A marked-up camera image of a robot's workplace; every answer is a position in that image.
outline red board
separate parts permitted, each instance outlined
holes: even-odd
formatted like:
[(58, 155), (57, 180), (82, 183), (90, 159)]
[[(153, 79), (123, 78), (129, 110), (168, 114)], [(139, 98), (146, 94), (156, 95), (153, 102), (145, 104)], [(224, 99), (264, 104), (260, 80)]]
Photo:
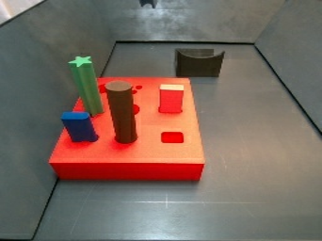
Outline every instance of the red board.
[[(115, 141), (105, 84), (125, 80), (134, 86), (138, 140)], [(161, 113), (161, 84), (184, 85), (184, 112)], [(66, 129), (50, 163), (61, 179), (200, 180), (205, 151), (190, 81), (186, 78), (106, 77), (98, 79), (105, 113), (93, 118), (97, 142), (73, 142)], [(85, 111), (78, 100), (74, 111)]]

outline black cylinder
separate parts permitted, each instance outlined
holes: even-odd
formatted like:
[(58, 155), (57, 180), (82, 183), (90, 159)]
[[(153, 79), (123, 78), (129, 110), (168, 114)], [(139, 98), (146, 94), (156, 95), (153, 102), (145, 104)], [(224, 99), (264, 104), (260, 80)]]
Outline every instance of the black cylinder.
[(113, 81), (106, 84), (106, 92), (117, 142), (122, 144), (133, 143), (138, 139), (133, 85), (126, 81)]

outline red square hole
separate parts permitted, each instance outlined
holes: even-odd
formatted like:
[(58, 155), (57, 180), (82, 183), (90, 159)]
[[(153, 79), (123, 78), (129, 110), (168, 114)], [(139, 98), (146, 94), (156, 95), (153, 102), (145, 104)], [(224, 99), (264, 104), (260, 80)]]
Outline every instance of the red square hole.
[(184, 143), (182, 132), (162, 132), (161, 133), (162, 143)]

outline toy block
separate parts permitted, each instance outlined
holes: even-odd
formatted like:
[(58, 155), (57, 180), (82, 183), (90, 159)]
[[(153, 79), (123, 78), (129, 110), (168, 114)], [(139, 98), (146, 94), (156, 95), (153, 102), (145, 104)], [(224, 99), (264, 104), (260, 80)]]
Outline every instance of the toy block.
[(70, 67), (85, 109), (91, 116), (95, 116), (103, 113), (105, 110), (97, 86), (97, 73), (91, 57), (78, 56), (75, 60), (70, 62)]
[(126, 81), (113, 81), (106, 84), (106, 92), (117, 142), (123, 144), (133, 143), (138, 139), (133, 85)]
[(161, 107), (162, 113), (184, 112), (184, 85), (161, 85)]
[(214, 49), (177, 49), (177, 76), (218, 77), (226, 52), (214, 54)]
[(97, 141), (98, 135), (87, 112), (65, 112), (62, 121), (73, 142)]
[[(105, 77), (99, 89), (109, 83), (131, 84), (138, 140), (129, 144), (115, 139), (114, 120), (106, 92), (101, 95), (106, 112), (93, 117), (99, 139), (97, 142), (73, 142), (65, 129), (57, 142), (50, 164), (66, 180), (172, 180), (198, 181), (205, 168), (205, 151), (188, 78)], [(168, 115), (160, 112), (161, 85), (184, 85), (184, 112)], [(79, 99), (74, 111), (85, 111)]]

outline green peg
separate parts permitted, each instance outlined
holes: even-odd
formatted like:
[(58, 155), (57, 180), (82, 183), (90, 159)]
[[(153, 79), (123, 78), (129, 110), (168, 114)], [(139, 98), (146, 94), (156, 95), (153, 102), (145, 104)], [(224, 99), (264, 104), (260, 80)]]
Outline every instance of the green peg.
[(85, 104), (86, 111), (95, 116), (105, 112), (103, 103), (97, 85), (97, 72), (90, 56), (78, 56), (70, 62), (78, 92)]

